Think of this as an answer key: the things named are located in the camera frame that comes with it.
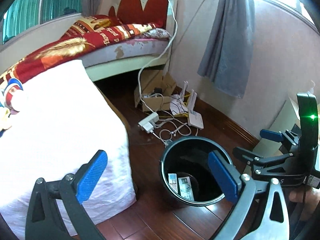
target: blue gripper pad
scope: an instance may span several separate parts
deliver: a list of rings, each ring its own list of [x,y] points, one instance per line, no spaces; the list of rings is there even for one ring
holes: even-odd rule
[[[209,153],[208,166],[226,199],[235,204],[238,201],[238,185],[214,152]]]
[[[274,142],[282,142],[284,140],[282,133],[273,132],[273,131],[264,130],[264,129],[260,131],[260,136],[261,138],[265,138],[267,140],[274,141]]]
[[[107,153],[105,151],[101,151],[100,156],[95,160],[78,183],[76,198],[80,204],[89,199],[107,164]]]

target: green light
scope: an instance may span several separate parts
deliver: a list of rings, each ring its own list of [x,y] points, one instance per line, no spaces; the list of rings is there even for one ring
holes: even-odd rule
[[[317,116],[313,114],[313,115],[310,115],[310,118],[311,118],[312,120],[314,120],[314,119],[317,118]]]

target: baseboard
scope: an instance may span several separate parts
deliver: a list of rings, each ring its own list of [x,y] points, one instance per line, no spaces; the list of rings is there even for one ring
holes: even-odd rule
[[[181,90],[182,88],[177,87],[178,93],[180,93]],[[253,148],[258,144],[259,140],[255,138],[255,136],[253,136],[235,121],[230,119],[224,113],[220,112],[219,110],[215,109],[213,106],[210,106],[199,98],[197,98],[195,104],[195,111],[197,111],[197,109],[199,109],[199,112],[202,115],[205,114],[206,117],[208,117],[215,126],[219,126],[222,129],[225,129],[225,132],[228,134],[231,133],[231,135],[234,134],[241,139],[244,139],[247,142],[246,148],[248,150],[253,150]]]

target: heart-shaped headboard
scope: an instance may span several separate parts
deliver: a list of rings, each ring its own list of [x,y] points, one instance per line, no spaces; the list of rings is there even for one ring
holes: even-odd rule
[[[170,2],[175,11],[176,0]],[[117,16],[124,24],[158,23],[166,28],[169,12],[168,0],[121,0],[117,10],[116,6],[110,8],[109,16]]]

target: power cord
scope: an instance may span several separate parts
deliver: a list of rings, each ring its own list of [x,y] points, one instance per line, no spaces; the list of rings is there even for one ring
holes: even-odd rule
[[[154,123],[154,122],[151,122],[151,124],[153,125],[153,127],[154,127],[155,129],[161,128],[161,127],[162,127],[164,124],[166,124],[166,123],[172,123],[172,124],[175,126],[176,129],[175,129],[174,131],[170,131],[170,130],[168,130],[168,129],[162,129],[162,130],[160,131],[160,133],[159,133],[159,136],[157,136],[154,132],[152,132],[152,134],[153,134],[154,136],[156,136],[159,140],[161,140],[161,141],[164,143],[165,146],[168,146],[169,143],[172,142],[172,137],[176,137],[176,136],[177,136],[177,133],[179,133],[181,136],[189,136],[189,135],[192,134],[191,128],[188,126],[188,122],[183,123],[183,122],[181,122],[179,119],[175,118],[171,113],[169,113],[169,112],[167,112],[167,111],[164,111],[164,110],[163,110],[163,112],[165,112],[166,114],[169,114],[169,115],[171,116],[171,118],[160,119],[159,121],[162,121],[160,124],[156,124],[156,123]],[[181,125],[178,127],[178,126],[173,122],[173,120],[179,122]],[[180,132],[180,129],[183,128],[184,126],[189,129],[189,133],[183,134],[183,133]],[[169,139],[163,139],[163,138],[162,138],[161,134],[162,134],[163,132],[165,132],[165,131],[170,134],[170,138],[169,138]]]
[[[184,38],[184,35],[186,35],[186,33],[187,33],[188,29],[190,28],[191,23],[193,22],[193,20],[194,20],[194,19],[195,19],[195,17],[197,16],[197,14],[198,14],[198,12],[199,12],[200,8],[202,7],[202,5],[204,4],[204,2],[205,2],[205,1],[206,1],[206,0],[203,0],[203,1],[200,3],[200,5],[199,5],[198,9],[196,10],[195,14],[194,14],[194,15],[193,15],[193,17],[191,18],[191,20],[190,20],[190,22],[189,22],[189,24],[188,24],[187,28],[186,28],[186,29],[185,29],[185,31],[183,32],[183,34],[182,34],[182,36],[181,36],[180,40],[177,42],[177,44],[176,44],[176,46],[175,46],[175,49],[173,49],[173,51],[172,51],[171,55],[173,55],[173,54],[176,52],[176,50],[177,50],[178,46],[180,45],[180,43],[181,43],[182,39]]]
[[[174,22],[175,22],[175,24],[176,24],[176,25],[175,25],[176,28],[175,28],[174,34],[173,34],[172,38],[170,39],[170,41],[169,41],[169,43],[168,43],[168,46],[164,49],[164,51],[163,51],[158,57],[150,60],[147,64],[145,64],[145,65],[140,69],[140,71],[139,71],[139,73],[138,73],[138,87],[139,87],[140,100],[141,100],[142,103],[144,103],[145,106],[146,106],[151,112],[153,112],[153,113],[154,113],[155,111],[153,111],[153,110],[143,101],[143,99],[142,99],[142,88],[141,88],[140,76],[141,76],[142,71],[143,71],[146,67],[149,67],[152,62],[160,59],[160,58],[167,52],[167,50],[168,50],[169,47],[171,46],[174,38],[177,36],[177,32],[178,32],[178,22],[177,22],[177,20],[176,20],[176,18],[175,18],[175,16],[174,16],[174,11],[173,11],[172,5],[171,5],[171,3],[170,3],[170,0],[168,0],[168,4],[169,4],[169,6],[170,6],[170,8],[171,8],[172,17],[173,17]]]
[[[205,0],[203,0],[203,2],[200,4],[198,10],[196,11],[195,15],[194,15],[193,18],[191,19],[191,22],[192,22],[193,19],[196,17],[196,14],[198,13],[198,11],[199,11],[200,7],[202,6],[202,4],[204,3],[204,1],[205,1]],[[174,34],[173,34],[172,38],[170,39],[167,47],[164,49],[164,51],[163,51],[158,57],[152,59],[150,62],[148,62],[147,64],[145,64],[145,65],[140,69],[140,71],[139,71],[139,73],[138,73],[138,87],[139,87],[140,100],[141,100],[141,102],[142,102],[151,112],[153,112],[153,113],[157,112],[159,109],[158,109],[157,111],[153,111],[153,110],[144,102],[143,97],[142,97],[142,87],[141,87],[140,78],[141,78],[141,73],[142,73],[142,71],[143,71],[146,67],[150,66],[150,64],[151,64],[152,62],[160,59],[160,58],[167,52],[167,50],[169,49],[169,47],[172,45],[173,40],[174,40],[175,37],[177,36],[177,32],[178,32],[178,22],[177,22],[177,20],[176,20],[176,18],[175,18],[174,11],[173,11],[172,5],[171,5],[171,3],[170,3],[170,0],[168,0],[168,4],[169,4],[170,9],[171,9],[171,11],[172,11],[172,17],[173,17],[173,19],[174,19],[174,21],[175,21],[175,31],[174,31]],[[182,38],[184,37],[186,31],[188,30],[189,26],[191,25],[191,22],[189,23],[187,29],[186,29],[185,32],[183,33],[183,35],[182,35],[180,41],[178,42],[178,44],[181,42]],[[161,108],[162,108],[162,106],[163,106],[163,104],[164,104],[164,97],[163,97],[163,95],[162,95],[162,94],[159,94],[159,93],[155,93],[155,94],[151,95],[150,97],[157,97],[157,96],[161,96],[161,97],[162,97],[162,103],[161,103],[161,105],[160,105],[160,110],[161,110]],[[158,128],[161,128],[165,123],[170,122],[170,123],[172,123],[172,124],[175,126],[176,129],[175,129],[174,131],[170,131],[170,130],[168,130],[168,129],[162,129],[162,130],[160,131],[160,133],[159,133],[159,136],[156,135],[153,131],[152,131],[151,133],[152,133],[156,138],[158,138],[159,140],[161,140],[166,147],[172,142],[172,137],[175,137],[177,133],[179,133],[181,136],[189,136],[189,135],[191,135],[192,131],[191,131],[191,128],[188,126],[188,122],[183,123],[183,122],[181,122],[180,120],[178,120],[177,118],[175,118],[171,113],[169,113],[169,112],[167,112],[167,111],[163,111],[163,112],[169,114],[169,115],[171,116],[171,118],[167,118],[167,119],[164,119],[164,120],[163,120],[163,119],[159,120],[159,121],[162,121],[161,124],[156,124],[156,123],[154,123],[154,122],[151,122],[151,124],[153,125],[153,127],[154,127],[155,129],[158,129]],[[177,121],[177,122],[179,122],[181,125],[178,127],[178,126],[173,122],[174,120]],[[189,133],[188,133],[188,134],[183,134],[183,133],[180,132],[180,129],[183,128],[184,126],[186,126],[186,127],[189,129]],[[163,138],[162,138],[161,134],[162,134],[163,132],[165,132],[165,131],[170,134],[170,138],[169,138],[169,139],[163,139]]]

